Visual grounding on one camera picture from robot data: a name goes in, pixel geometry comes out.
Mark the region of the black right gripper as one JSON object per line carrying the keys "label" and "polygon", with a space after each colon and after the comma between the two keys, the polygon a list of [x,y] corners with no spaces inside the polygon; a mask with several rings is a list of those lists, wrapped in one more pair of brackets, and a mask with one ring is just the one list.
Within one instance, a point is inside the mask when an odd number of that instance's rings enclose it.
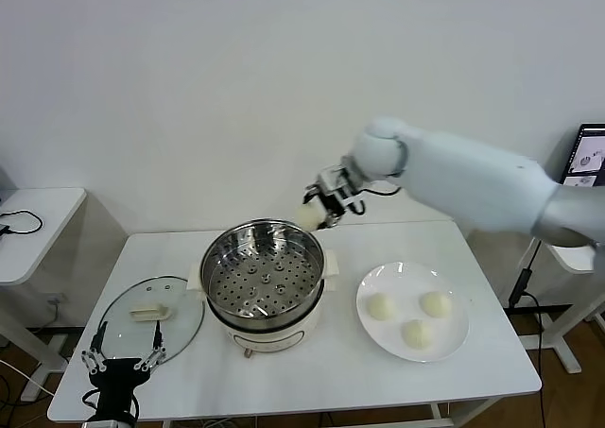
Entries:
{"label": "black right gripper", "polygon": [[325,182],[328,192],[338,200],[324,200],[325,194],[317,183],[305,187],[302,204],[321,205],[325,215],[318,224],[318,230],[334,228],[348,209],[353,214],[365,213],[365,202],[360,197],[360,189],[343,165],[331,166],[326,170]]}

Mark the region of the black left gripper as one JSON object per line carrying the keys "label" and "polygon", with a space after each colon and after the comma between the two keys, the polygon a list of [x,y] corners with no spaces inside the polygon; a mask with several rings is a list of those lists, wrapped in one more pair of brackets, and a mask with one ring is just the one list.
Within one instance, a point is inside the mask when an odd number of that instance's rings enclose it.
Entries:
{"label": "black left gripper", "polygon": [[155,324],[151,353],[141,360],[105,360],[102,343],[107,325],[107,321],[101,322],[89,348],[80,353],[81,361],[89,372],[90,383],[94,387],[89,394],[98,394],[95,417],[138,417],[140,405],[134,390],[149,380],[151,371],[163,362],[166,354],[161,322],[157,320]]}

